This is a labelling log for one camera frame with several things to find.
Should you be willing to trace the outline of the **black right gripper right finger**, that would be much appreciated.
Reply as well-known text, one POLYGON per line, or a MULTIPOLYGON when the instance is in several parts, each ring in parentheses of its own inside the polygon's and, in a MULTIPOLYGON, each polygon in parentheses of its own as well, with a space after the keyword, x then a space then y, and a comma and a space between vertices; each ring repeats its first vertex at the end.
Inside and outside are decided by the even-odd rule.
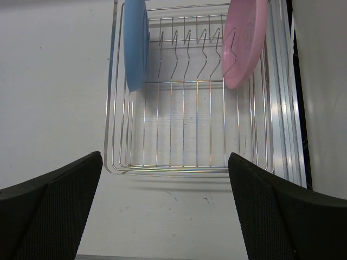
POLYGON ((248 259, 346 259, 346 200, 232 153, 229 178, 248 259))

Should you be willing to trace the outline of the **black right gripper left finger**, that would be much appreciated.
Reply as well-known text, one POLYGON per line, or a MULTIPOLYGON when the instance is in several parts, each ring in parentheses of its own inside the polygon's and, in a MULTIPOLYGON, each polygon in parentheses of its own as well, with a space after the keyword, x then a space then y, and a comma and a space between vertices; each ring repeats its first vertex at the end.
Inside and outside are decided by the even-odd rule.
POLYGON ((1 259, 74 259, 103 166, 99 151, 1 190, 1 259))

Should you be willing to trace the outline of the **pink plastic plate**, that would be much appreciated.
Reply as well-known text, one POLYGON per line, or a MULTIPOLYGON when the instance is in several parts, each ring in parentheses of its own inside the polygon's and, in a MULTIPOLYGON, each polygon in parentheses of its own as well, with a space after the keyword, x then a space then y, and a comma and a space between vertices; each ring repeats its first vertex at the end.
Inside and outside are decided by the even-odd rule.
POLYGON ((266 0, 231 1, 222 46, 222 76, 229 89, 240 87, 254 72, 267 30, 266 0))

